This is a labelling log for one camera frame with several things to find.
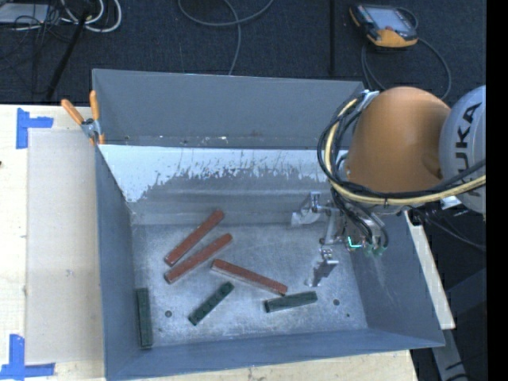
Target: power cord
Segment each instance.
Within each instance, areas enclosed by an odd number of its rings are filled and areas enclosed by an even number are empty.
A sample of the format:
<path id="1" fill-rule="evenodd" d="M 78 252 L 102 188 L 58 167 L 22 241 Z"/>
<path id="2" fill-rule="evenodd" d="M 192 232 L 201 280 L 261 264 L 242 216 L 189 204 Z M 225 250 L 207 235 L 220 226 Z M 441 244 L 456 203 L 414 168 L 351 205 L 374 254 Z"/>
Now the power cord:
<path id="1" fill-rule="evenodd" d="M 398 7 L 398 9 L 405 11 L 413 18 L 413 21 L 414 21 L 413 28 L 416 29 L 418 27 L 418 19 L 416 18 L 416 16 L 411 11 L 409 11 L 408 9 L 406 9 L 404 7 Z M 445 58 L 443 58 L 443 56 L 429 42 L 427 42 L 426 40 L 423 40 L 420 37 L 418 38 L 418 41 L 422 42 L 426 47 L 428 47 L 437 56 L 439 61 L 443 64 L 444 69 L 446 70 L 447 80 L 448 80 L 447 87 L 446 87 L 446 91 L 440 96 L 441 100 L 445 100 L 445 98 L 450 93 L 450 90 L 452 89 L 452 73 L 450 71 L 450 68 L 448 67 L 448 64 L 446 63 Z M 367 86 L 368 86 L 369 90 L 376 90 L 375 87 L 373 86 L 373 84 L 371 83 L 370 79 L 372 79 L 380 90 L 386 90 L 386 87 L 375 77 L 371 68 L 367 64 L 367 46 L 368 45 L 369 45 L 369 43 L 366 42 L 364 44 L 364 46 L 362 47 L 362 52 L 361 52 L 362 71 L 364 73 L 364 77 L 367 82 Z"/>
<path id="2" fill-rule="evenodd" d="M 90 25 L 90 24 L 94 24 L 97 21 L 99 21 L 102 18 L 103 14 L 105 13 L 104 1 L 103 0 L 97 0 L 97 1 L 98 1 L 98 4 L 100 5 L 99 12 L 95 17 L 87 19 L 85 21 L 84 28 L 87 29 L 88 31 L 93 32 L 93 33 L 111 33 L 113 31 L 115 31 L 116 29 L 118 29 L 118 27 L 120 27 L 121 19 L 122 19 L 121 5 L 118 0 L 112 0 L 115 5 L 115 9 L 117 11 L 117 20 L 115 21 L 115 23 L 112 26 L 107 27 L 107 28 L 98 28 L 98 27 L 94 27 L 94 26 Z M 69 18 L 61 17 L 60 20 L 64 21 L 64 22 L 70 22 L 74 25 L 77 25 L 79 23 L 79 19 L 72 13 L 71 9 L 69 9 L 66 1 L 60 0 L 60 4 L 62 5 L 65 13 L 67 13 L 67 15 L 69 16 Z"/>
<path id="3" fill-rule="evenodd" d="M 257 13 L 254 13 L 253 15 L 250 15 L 248 17 L 245 17 L 245 18 L 241 18 L 239 19 L 238 18 L 238 14 L 236 12 L 236 10 L 234 9 L 234 7 L 231 5 L 231 3 L 228 2 L 228 0 L 222 0 L 228 7 L 229 9 L 231 10 L 231 12 L 233 13 L 233 16 L 235 17 L 235 21 L 226 21 L 226 22 L 209 22 L 209 21 L 203 21 L 203 20 L 199 20 L 197 19 L 196 17 L 192 17 L 182 6 L 182 0 L 178 0 L 178 6 L 180 8 L 180 10 L 182 11 L 183 15 L 185 15 L 187 18 L 189 18 L 190 20 L 194 21 L 194 22 L 197 22 L 198 24 L 201 24 L 201 25 L 208 25 L 210 27 L 230 27 L 232 25 L 236 25 L 237 26 L 237 32 L 238 32 L 238 42 L 237 42 L 237 49 L 235 50 L 235 56 L 233 58 L 233 63 L 231 64 L 231 68 L 229 69 L 229 72 L 228 72 L 228 75 L 231 75 L 233 73 L 233 69 L 235 68 L 235 65 L 237 63 L 237 59 L 238 59 L 238 54 L 240 52 L 240 46 L 241 46 L 241 24 L 244 24 L 246 23 L 247 21 L 251 21 L 253 20 L 254 18 L 256 17 L 259 17 L 262 13 L 264 13 L 266 10 L 268 10 L 268 8 L 271 6 L 271 4 L 274 2 L 274 0 L 270 0 L 268 2 L 268 4 L 263 8 L 261 9 L 260 11 L 258 11 Z"/>

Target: white cable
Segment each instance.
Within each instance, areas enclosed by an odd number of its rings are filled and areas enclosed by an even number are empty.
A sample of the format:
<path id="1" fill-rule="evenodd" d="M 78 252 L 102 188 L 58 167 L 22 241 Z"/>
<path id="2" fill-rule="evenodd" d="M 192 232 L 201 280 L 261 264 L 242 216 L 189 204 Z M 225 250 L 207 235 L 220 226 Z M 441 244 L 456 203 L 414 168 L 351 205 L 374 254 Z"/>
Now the white cable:
<path id="1" fill-rule="evenodd" d="M 101 6 L 100 13 L 98 14 L 98 16 L 96 18 L 93 18 L 89 21 L 85 21 L 85 28 L 88 29 L 89 31 L 94 32 L 94 33 L 110 33 L 112 31 L 114 31 L 115 29 L 117 29 L 121 24 L 120 2 L 118 0 L 113 0 L 114 4 L 116 6 L 116 9 L 117 9 L 117 14 L 118 14 L 117 21 L 115 22 L 115 24 L 112 25 L 111 27 L 109 27 L 108 29 L 98 29 L 98 28 L 89 26 L 89 24 L 98 21 L 101 18 L 101 16 L 104 14 L 104 1 L 103 0 L 98 0 L 98 1 Z M 78 18 L 67 8 L 67 6 L 65 4 L 65 0 L 60 0 L 60 2 L 62 3 L 62 6 L 64 7 L 64 9 L 67 12 L 67 14 L 69 15 L 69 17 L 71 18 L 71 20 L 69 20 L 67 18 L 62 18 L 62 20 L 73 22 L 74 24 L 78 24 L 79 23 Z"/>
<path id="2" fill-rule="evenodd" d="M 85 21 L 85 24 L 92 24 L 98 20 L 100 20 L 100 18 L 102 17 L 102 15 L 104 14 L 104 1 L 103 0 L 98 0 L 99 2 L 99 5 L 101 6 L 101 9 L 99 10 L 99 13 L 97 14 L 97 17 L 95 18 L 92 18 L 88 21 Z M 68 14 L 68 16 L 71 18 L 71 19 L 68 19 L 68 18 L 60 18 L 60 20 L 62 21 L 66 21 L 66 22 L 73 22 L 74 24 L 78 24 L 79 23 L 79 19 L 69 10 L 69 8 L 67 7 L 67 3 L 65 2 L 65 0 L 60 0 L 60 3 L 62 4 L 63 8 L 65 9 L 65 12 Z"/>

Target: black cable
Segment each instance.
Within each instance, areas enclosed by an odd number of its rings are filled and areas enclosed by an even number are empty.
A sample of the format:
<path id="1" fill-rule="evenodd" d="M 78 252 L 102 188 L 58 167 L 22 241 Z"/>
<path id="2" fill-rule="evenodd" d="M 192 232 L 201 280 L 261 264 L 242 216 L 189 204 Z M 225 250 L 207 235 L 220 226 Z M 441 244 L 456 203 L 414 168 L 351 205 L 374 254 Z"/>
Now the black cable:
<path id="1" fill-rule="evenodd" d="M 474 241 L 471 241 L 471 240 L 461 236 L 454 229 L 445 227 L 440 222 L 436 221 L 435 219 L 430 217 L 427 213 L 421 211 L 417 207 L 410 206 L 410 208 L 413 212 L 416 212 L 420 217 L 422 217 L 423 221 L 426 221 L 428 224 L 436 226 L 438 229 L 443 230 L 449 236 L 452 236 L 452 237 L 456 238 L 457 240 L 462 241 L 465 244 L 471 245 L 472 247 L 476 248 L 477 250 L 480 250 L 481 252 L 487 252 L 487 247 L 484 244 L 475 243 Z"/>
<path id="2" fill-rule="evenodd" d="M 416 16 L 413 13 L 411 13 L 408 9 L 405 9 L 403 7 L 398 7 L 398 10 L 403 10 L 403 11 L 406 11 L 407 13 L 409 13 L 413 17 L 414 22 L 415 22 L 413 27 L 415 29 L 418 27 L 418 19 L 416 18 Z M 418 40 L 421 41 L 427 48 L 429 48 L 437 56 L 439 61 L 443 64 L 444 69 L 446 70 L 448 85 L 446 87 L 446 91 L 440 96 L 441 100 L 445 100 L 445 98 L 450 93 L 450 90 L 452 89 L 452 73 L 450 71 L 450 68 L 448 67 L 448 64 L 446 63 L 445 58 L 443 58 L 443 56 L 429 42 L 427 42 L 426 40 L 423 40 L 420 37 L 418 38 Z M 374 72 L 368 66 L 368 63 L 367 63 L 367 46 L 368 45 L 369 45 L 369 43 L 367 42 L 362 47 L 361 58 L 360 58 L 362 72 L 364 73 L 365 82 L 366 82 L 369 90 L 375 89 L 374 86 L 372 85 L 371 81 L 369 80 L 369 78 L 374 80 L 375 84 L 379 87 L 380 90 L 386 90 L 387 88 L 375 77 Z M 396 53 L 398 51 L 394 50 L 394 51 L 386 51 L 386 52 Z"/>

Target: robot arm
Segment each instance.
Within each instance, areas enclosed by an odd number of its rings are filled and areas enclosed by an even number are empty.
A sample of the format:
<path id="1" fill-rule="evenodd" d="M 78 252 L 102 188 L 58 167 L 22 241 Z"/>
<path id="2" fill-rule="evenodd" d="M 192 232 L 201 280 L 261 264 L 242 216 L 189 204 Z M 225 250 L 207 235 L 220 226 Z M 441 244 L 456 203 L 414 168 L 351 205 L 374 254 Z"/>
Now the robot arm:
<path id="1" fill-rule="evenodd" d="M 337 238 L 380 255 L 388 246 L 383 215 L 454 197 L 485 215 L 485 127 L 485 86 L 451 109 L 413 87 L 347 101 L 317 146 L 339 212 Z"/>

